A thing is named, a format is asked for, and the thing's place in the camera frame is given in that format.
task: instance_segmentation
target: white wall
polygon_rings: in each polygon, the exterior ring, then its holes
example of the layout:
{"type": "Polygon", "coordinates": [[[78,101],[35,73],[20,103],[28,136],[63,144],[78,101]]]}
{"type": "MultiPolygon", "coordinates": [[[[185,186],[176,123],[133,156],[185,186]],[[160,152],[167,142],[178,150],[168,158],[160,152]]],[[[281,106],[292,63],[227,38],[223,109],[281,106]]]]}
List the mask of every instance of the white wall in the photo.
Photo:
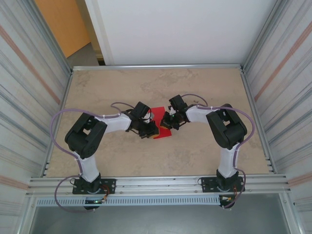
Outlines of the white wall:
{"type": "Polygon", "coordinates": [[[242,63],[276,0],[86,0],[107,65],[242,63]]]}

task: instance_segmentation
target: mounting plate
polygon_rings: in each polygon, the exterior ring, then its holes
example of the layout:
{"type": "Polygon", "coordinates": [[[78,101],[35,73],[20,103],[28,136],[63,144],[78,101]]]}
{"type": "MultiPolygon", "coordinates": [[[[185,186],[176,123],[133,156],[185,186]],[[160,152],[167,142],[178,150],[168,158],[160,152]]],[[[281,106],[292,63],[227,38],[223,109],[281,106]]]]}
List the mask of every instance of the mounting plate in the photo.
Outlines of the mounting plate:
{"type": "Polygon", "coordinates": [[[201,181],[200,185],[203,190],[203,193],[234,192],[234,189],[233,189],[234,186],[236,187],[237,192],[240,192],[244,183],[243,177],[239,176],[238,180],[234,183],[232,188],[230,188],[229,190],[223,191],[218,187],[216,177],[202,177],[200,178],[200,181],[201,181]]]}
{"type": "MultiPolygon", "coordinates": [[[[74,186],[73,186],[73,194],[91,194],[89,192],[85,191],[81,191],[77,189],[77,183],[78,183],[78,179],[75,179],[74,182],[74,186]]],[[[109,188],[109,194],[114,194],[115,193],[115,189],[116,189],[116,179],[105,179],[105,178],[101,178],[100,180],[100,184],[104,184],[109,188]]],[[[106,194],[106,192],[103,189],[100,189],[97,193],[94,194],[106,194]]]]}

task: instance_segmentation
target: corrugated metal wall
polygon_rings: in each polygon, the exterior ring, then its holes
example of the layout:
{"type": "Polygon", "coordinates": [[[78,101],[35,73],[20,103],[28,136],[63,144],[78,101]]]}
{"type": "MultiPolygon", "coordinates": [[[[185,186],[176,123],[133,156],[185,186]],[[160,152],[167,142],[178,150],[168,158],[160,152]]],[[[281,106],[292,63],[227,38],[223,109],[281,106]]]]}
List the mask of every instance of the corrugated metal wall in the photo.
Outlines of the corrugated metal wall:
{"type": "Polygon", "coordinates": [[[288,1],[246,67],[279,173],[312,232],[312,1],[288,1]]]}
{"type": "Polygon", "coordinates": [[[35,17],[26,1],[0,1],[1,234],[17,228],[29,179],[40,176],[49,121],[70,76],[35,17]]]}

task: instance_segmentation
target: floor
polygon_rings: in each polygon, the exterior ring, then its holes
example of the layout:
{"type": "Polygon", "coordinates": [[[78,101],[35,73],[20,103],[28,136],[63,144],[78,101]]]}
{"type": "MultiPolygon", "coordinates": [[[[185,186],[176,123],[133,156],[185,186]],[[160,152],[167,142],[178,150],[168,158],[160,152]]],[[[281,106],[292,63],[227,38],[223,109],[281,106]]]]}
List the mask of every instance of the floor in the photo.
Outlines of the floor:
{"type": "Polygon", "coordinates": [[[85,45],[80,50],[67,58],[70,67],[74,66],[98,66],[96,54],[91,43],[85,45]]]}
{"type": "Polygon", "coordinates": [[[289,234],[277,194],[242,195],[232,210],[216,205],[109,206],[71,214],[39,207],[31,234],[289,234]]]}
{"type": "MultiPolygon", "coordinates": [[[[167,108],[177,94],[195,93],[211,106],[230,103],[252,116],[238,69],[156,69],[75,71],[65,108],[79,108],[97,114],[114,114],[114,101],[167,108]]],[[[187,104],[196,101],[185,97],[187,104]]],[[[57,142],[68,149],[64,137],[80,113],[65,113],[57,142]]],[[[242,117],[248,132],[251,124],[242,117]]],[[[192,176],[215,175],[220,147],[209,126],[188,123],[172,136],[140,139],[136,134],[117,131],[105,135],[96,152],[102,176],[192,176]]],[[[239,151],[238,167],[248,174],[267,174],[268,167],[257,132],[239,151]]],[[[76,161],[54,148],[48,177],[77,175],[76,161]]]]}

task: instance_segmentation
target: red cloth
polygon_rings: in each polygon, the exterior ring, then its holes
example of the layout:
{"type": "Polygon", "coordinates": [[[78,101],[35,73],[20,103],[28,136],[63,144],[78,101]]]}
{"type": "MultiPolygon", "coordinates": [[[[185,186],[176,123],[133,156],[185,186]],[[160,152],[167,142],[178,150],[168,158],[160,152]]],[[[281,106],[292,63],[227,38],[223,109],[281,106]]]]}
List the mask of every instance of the red cloth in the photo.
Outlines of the red cloth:
{"type": "Polygon", "coordinates": [[[159,136],[155,137],[154,139],[163,138],[163,137],[170,137],[171,131],[170,129],[165,129],[160,126],[160,121],[165,114],[165,107],[154,107],[152,108],[152,113],[154,114],[153,120],[155,121],[156,126],[159,129],[159,136]]]}

